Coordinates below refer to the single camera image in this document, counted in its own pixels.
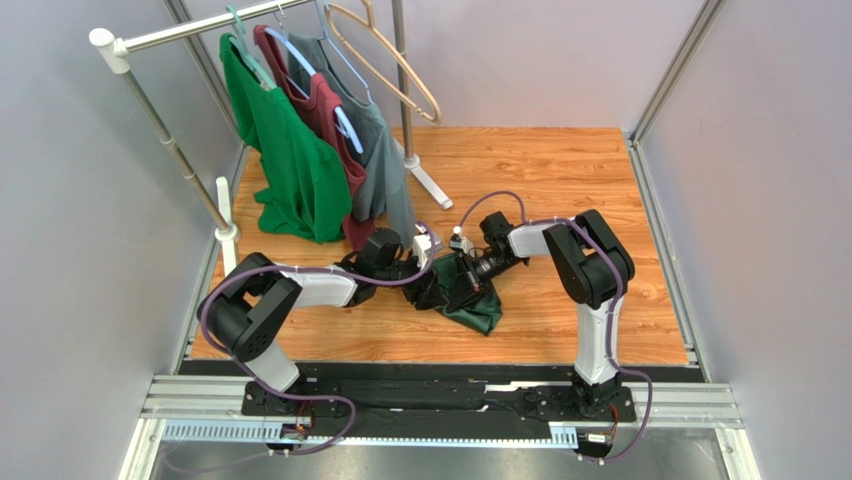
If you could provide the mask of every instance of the white wall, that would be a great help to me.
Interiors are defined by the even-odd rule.
[[[4,8],[0,478],[115,478],[213,226],[88,33],[170,18],[159,1]],[[232,174],[238,142],[186,48],[131,62],[205,184]]]
[[[852,3],[726,2],[645,143],[766,479],[852,478]]]
[[[224,11],[215,1],[184,1],[194,18]],[[360,0],[335,3],[363,16]],[[379,28],[393,41],[390,0],[374,4]],[[701,0],[406,0],[408,56],[441,104],[444,125],[629,130],[701,4]],[[284,25],[289,31],[320,32],[313,4],[288,9],[287,16]],[[395,81],[396,64],[390,55],[347,22],[345,17],[338,21],[346,38]],[[246,22],[249,27],[257,23],[277,26],[272,15]],[[203,35],[213,56],[218,55],[218,37],[224,31]],[[336,55],[330,48],[327,51]],[[363,67],[359,71],[369,75]],[[360,85],[355,87],[353,77],[347,78],[354,92],[363,91]],[[398,124],[399,103],[372,76],[369,80],[373,99],[389,121]]]

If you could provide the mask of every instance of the clothes hanger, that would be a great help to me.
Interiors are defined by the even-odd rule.
[[[376,78],[379,79],[379,81],[381,81],[394,95],[396,95],[396,97],[399,98],[402,103],[404,103],[408,108],[417,112],[421,117],[425,118],[426,121],[431,123],[432,125],[440,124],[441,108],[438,106],[438,102],[435,100],[435,97],[432,96],[432,93],[429,92],[429,89],[426,88],[426,85],[423,84],[423,81],[420,80],[420,77],[417,76],[417,73],[414,72],[414,69],[411,68],[411,65],[409,65],[405,58],[400,55],[396,47],[387,38],[385,38],[384,35],[382,35],[382,32],[380,32],[378,28],[376,28],[376,20],[373,14],[373,3],[370,0],[361,0],[361,3],[364,4],[364,8],[367,11],[366,20],[359,17],[351,10],[341,7],[340,5],[326,3],[325,18],[328,22],[328,25],[331,27],[331,31],[334,32],[334,35],[337,36],[337,38],[340,40],[340,43],[342,43],[344,47],[349,49],[349,51],[352,52],[352,54],[355,55],[355,57],[361,63],[363,63],[364,66],[366,66],[367,69],[370,70],[370,72]],[[426,101],[432,107],[432,114],[424,112],[422,108],[418,107],[417,104],[414,103],[414,100],[412,100],[408,95],[402,93],[399,88],[397,88],[397,86],[393,84],[393,82],[385,78],[385,76],[382,75],[376,69],[376,67],[370,65],[370,62],[368,62],[363,55],[361,55],[360,53],[358,53],[357,50],[355,50],[355,47],[353,47],[345,38],[343,38],[343,34],[340,33],[340,30],[334,23],[334,19],[331,15],[332,11],[340,12],[341,14],[349,17],[355,22],[356,25],[367,29],[374,37],[376,37],[376,39],[379,40],[379,43],[391,53],[394,60],[396,60],[397,65],[399,65],[403,69],[405,74],[408,75],[408,77],[411,79],[417,89],[420,90],[420,93],[422,93],[423,96],[426,98]]]
[[[281,10],[281,14],[283,15],[284,9],[281,7],[280,3],[278,4],[278,9]],[[275,19],[278,21],[278,26],[281,28],[281,32],[284,32],[284,24],[281,22],[281,19],[278,18],[277,15],[275,15]],[[296,48],[296,46],[293,45],[290,40],[287,39],[286,33],[281,33],[272,27],[266,27],[264,29],[264,32],[269,35],[272,35],[272,37],[278,40],[279,43],[284,45],[284,47],[287,48],[287,51],[290,52],[290,55],[295,58],[297,62],[299,62],[299,65],[302,66],[302,68],[305,70],[305,73],[307,73],[311,77],[316,75],[317,71],[310,64],[310,62],[308,62],[305,56],[302,55],[302,52],[300,52],[299,49]],[[286,75],[286,77],[288,83],[296,87],[296,89],[305,98],[308,98],[308,95],[304,92],[304,90],[299,87],[299,85],[296,84],[296,82],[292,78],[290,78],[290,75]],[[364,147],[363,145],[361,145],[361,140],[358,138],[358,134],[355,133],[355,128],[352,127],[352,122],[349,121],[349,117],[346,116],[346,113],[343,111],[343,108],[340,106],[334,107],[334,115],[335,117],[337,117],[337,129],[340,130],[340,132],[352,142],[352,148],[354,148],[355,151],[359,154],[364,153]]]
[[[322,3],[324,5],[323,8],[327,10],[329,8],[328,0],[323,0]],[[314,6],[317,8],[317,17],[320,21],[320,27],[322,27],[322,37],[320,37],[318,40],[320,42],[322,42],[323,40],[328,41],[328,44],[331,45],[331,48],[333,48],[334,51],[337,52],[337,55],[340,56],[341,59],[343,59],[343,63],[345,63],[346,66],[349,67],[349,70],[352,70],[352,73],[354,73],[355,77],[358,78],[358,81],[361,82],[361,85],[364,85],[364,90],[367,91],[367,102],[375,103],[373,102],[373,95],[370,93],[370,85],[368,85],[367,81],[364,80],[364,77],[362,77],[361,74],[358,73],[358,70],[355,70],[355,67],[353,67],[352,64],[349,63],[349,59],[346,58],[346,55],[344,55],[343,52],[341,52],[340,49],[337,48],[337,45],[335,45],[335,43],[331,41],[331,37],[328,34],[328,26],[325,21],[325,15],[323,15],[322,11],[320,11],[319,0],[314,0]]]
[[[234,35],[231,37],[231,45],[237,47],[237,51],[240,53],[240,58],[242,58],[243,63],[254,73],[255,78],[257,78],[264,87],[269,90],[275,88],[275,80],[269,77],[269,74],[266,73],[266,70],[260,66],[260,63],[254,58],[248,51],[248,47],[246,46],[246,27],[243,25],[243,19],[237,15],[237,11],[231,5],[225,7],[225,10],[231,13],[234,16],[234,24],[232,28],[234,29]]]

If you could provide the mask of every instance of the gray shirt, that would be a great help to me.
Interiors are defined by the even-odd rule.
[[[379,107],[374,103],[362,102],[352,95],[328,63],[319,39],[295,33],[289,34],[289,39],[340,96],[343,111],[364,148],[360,159],[357,154],[353,155],[367,171],[367,179],[352,198],[352,215],[358,221],[364,221],[368,217],[378,218],[387,211],[390,228],[399,234],[405,248],[410,247],[417,217],[408,194],[407,172],[402,155],[396,148],[396,142]],[[293,80],[302,90],[308,91],[310,76],[292,56],[288,68]]]

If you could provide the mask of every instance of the maroon shirt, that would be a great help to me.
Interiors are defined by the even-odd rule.
[[[358,187],[367,178],[367,172],[360,163],[352,158],[346,148],[346,139],[335,127],[336,115],[334,109],[340,107],[343,102],[332,91],[325,77],[319,73],[311,77],[311,90],[307,92],[308,98],[304,98],[297,89],[293,88],[293,85],[287,80],[290,72],[281,57],[278,40],[266,33],[266,28],[266,25],[254,27],[254,42],[263,52],[263,57],[272,70],[275,82],[290,98],[290,103],[293,104],[302,121],[313,130],[317,137],[331,145],[340,156],[343,171],[346,172],[346,180],[349,182],[349,196],[354,197]],[[361,250],[364,247],[367,238],[375,229],[376,226],[373,224],[372,218],[359,222],[350,213],[343,219],[343,233],[355,250]]]

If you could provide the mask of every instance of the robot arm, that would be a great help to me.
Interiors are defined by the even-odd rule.
[[[328,270],[350,272],[375,280],[400,280],[414,276],[429,257],[430,250],[441,249],[440,242],[432,245],[429,235],[421,232],[414,237],[412,255],[399,258],[402,245],[392,230],[378,229],[357,254],[348,255],[325,271],[282,267],[282,271],[249,276],[233,283],[213,299],[207,318],[210,331],[231,355],[248,367],[259,379],[278,391],[285,391],[298,379],[299,370],[275,342],[275,337],[291,310],[328,305],[354,307],[369,300],[377,285],[330,273]],[[260,253],[248,255],[226,277],[231,280],[250,270],[275,265]],[[437,289],[432,272],[418,281],[418,298],[427,300],[428,293]],[[256,299],[254,303],[246,297]],[[201,303],[197,316],[209,297]]]
[[[633,260],[597,210],[574,218],[600,246],[621,274],[626,285],[635,274]],[[453,289],[448,309],[475,302],[493,288],[490,281],[508,268],[528,262],[533,256],[550,256],[565,291],[577,306],[579,348],[574,368],[582,382],[584,403],[605,404],[618,391],[620,380],[607,354],[607,312],[612,308],[610,352],[615,358],[618,317],[623,300],[614,306],[616,282],[598,252],[585,253],[591,245],[564,223],[536,223],[514,227],[502,213],[486,217],[480,228],[489,247],[481,257],[459,251],[457,264],[462,272]],[[454,236],[451,246],[468,242]]]
[[[627,251],[596,210],[589,210],[574,219],[600,246],[621,274],[622,282],[633,278],[635,268]],[[480,223],[488,247],[480,256],[472,255],[470,242],[458,233],[450,242],[456,250],[459,275],[449,298],[438,288],[437,275],[426,272],[414,283],[406,285],[406,299],[417,309],[446,306],[455,311],[475,303],[493,289],[491,280],[509,268],[528,263],[533,256],[553,258],[565,291],[577,306],[579,350],[575,370],[580,377],[575,382],[583,403],[590,408],[606,404],[618,391],[620,380],[607,354],[607,312],[614,301],[616,282],[612,272],[598,252],[587,254],[590,248],[583,239],[564,223],[540,223],[515,227],[497,212]],[[344,258],[332,269],[357,273],[375,280],[410,278],[425,265],[423,259],[432,246],[428,237],[414,239],[414,252],[401,259],[399,236],[386,229],[377,230],[364,249]],[[259,253],[246,257],[229,278],[248,270],[273,265]],[[329,272],[271,272],[243,279],[213,300],[208,316],[210,332],[225,346],[228,353],[245,364],[259,378],[279,391],[285,391],[299,376],[295,364],[274,341],[290,310],[294,308],[330,305],[353,307],[369,300],[377,286]],[[246,294],[258,298],[252,306]],[[615,305],[610,351],[616,352],[617,322],[621,301]]]

